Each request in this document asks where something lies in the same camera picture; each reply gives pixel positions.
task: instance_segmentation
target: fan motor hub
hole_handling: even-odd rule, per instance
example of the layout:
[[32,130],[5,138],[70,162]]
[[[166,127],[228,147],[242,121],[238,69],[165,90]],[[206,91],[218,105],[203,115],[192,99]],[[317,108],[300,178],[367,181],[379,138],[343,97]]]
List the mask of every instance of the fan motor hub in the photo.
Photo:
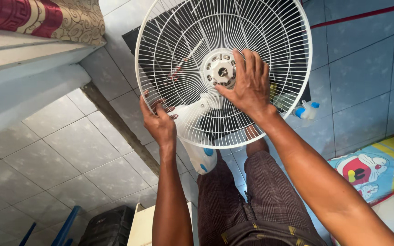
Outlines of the fan motor hub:
[[206,81],[211,87],[231,88],[235,84],[236,64],[231,53],[215,50],[206,56],[203,65]]

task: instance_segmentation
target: leg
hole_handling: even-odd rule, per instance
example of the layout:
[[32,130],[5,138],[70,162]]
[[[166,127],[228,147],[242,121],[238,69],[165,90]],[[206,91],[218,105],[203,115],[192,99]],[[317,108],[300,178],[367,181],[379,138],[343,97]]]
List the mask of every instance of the leg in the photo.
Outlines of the leg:
[[235,187],[232,172],[217,150],[217,165],[206,175],[199,175],[198,234],[201,246],[224,245],[221,234],[247,221],[244,198]]
[[[259,135],[253,125],[246,127],[245,132],[247,139],[252,139]],[[262,138],[255,142],[249,143],[246,146],[247,157],[251,156],[252,154],[258,151],[266,151],[267,153],[270,153],[270,151],[268,150],[267,143]]]
[[244,169],[249,202],[257,220],[285,224],[320,238],[299,195],[268,152],[249,156]]

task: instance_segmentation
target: hand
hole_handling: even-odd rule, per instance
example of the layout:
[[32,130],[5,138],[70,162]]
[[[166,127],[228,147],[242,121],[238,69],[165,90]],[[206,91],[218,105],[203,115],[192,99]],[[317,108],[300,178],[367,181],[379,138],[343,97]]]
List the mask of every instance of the hand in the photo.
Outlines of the hand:
[[245,62],[238,50],[233,50],[236,62],[236,83],[233,90],[222,85],[216,85],[215,89],[256,122],[265,117],[269,110],[276,112],[276,108],[269,102],[268,64],[255,51],[243,49],[241,52],[246,58]]
[[163,99],[157,100],[152,104],[152,110],[157,114],[154,115],[144,101],[143,96],[139,97],[139,106],[144,116],[144,127],[150,132],[160,148],[176,146],[176,123],[162,108]]

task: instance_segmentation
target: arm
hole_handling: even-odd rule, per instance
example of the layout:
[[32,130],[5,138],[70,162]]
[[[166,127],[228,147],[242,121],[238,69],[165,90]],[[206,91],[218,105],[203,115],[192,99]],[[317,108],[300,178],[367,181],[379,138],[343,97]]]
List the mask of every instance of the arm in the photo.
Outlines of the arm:
[[234,50],[233,90],[216,89],[269,136],[294,186],[325,228],[342,245],[394,246],[394,233],[359,193],[277,113],[269,99],[268,65],[258,53]]
[[139,101],[144,115],[144,127],[159,144],[161,157],[152,243],[153,246],[191,246],[191,219],[176,166],[176,124],[160,103],[155,103],[153,111],[157,115],[154,115],[142,96]]

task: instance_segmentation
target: blue chair leg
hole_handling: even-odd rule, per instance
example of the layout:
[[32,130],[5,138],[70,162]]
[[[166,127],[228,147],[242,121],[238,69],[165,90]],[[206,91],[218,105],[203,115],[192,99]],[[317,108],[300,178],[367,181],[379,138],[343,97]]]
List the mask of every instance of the blue chair leg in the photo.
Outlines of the blue chair leg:
[[68,218],[66,219],[65,224],[63,224],[62,229],[60,229],[57,237],[54,239],[51,246],[62,246],[63,245],[63,243],[65,242],[65,238],[68,235],[69,229],[71,228],[72,223],[74,222],[75,216],[77,215],[79,210],[80,210],[80,206],[74,206],[74,208],[72,209]]
[[22,239],[22,241],[19,243],[19,246],[24,246],[25,243],[27,242],[27,240],[29,239],[31,232],[33,231],[34,227],[36,227],[36,222],[33,222],[33,224],[30,227],[30,230],[27,232],[27,234],[25,234],[24,238]]

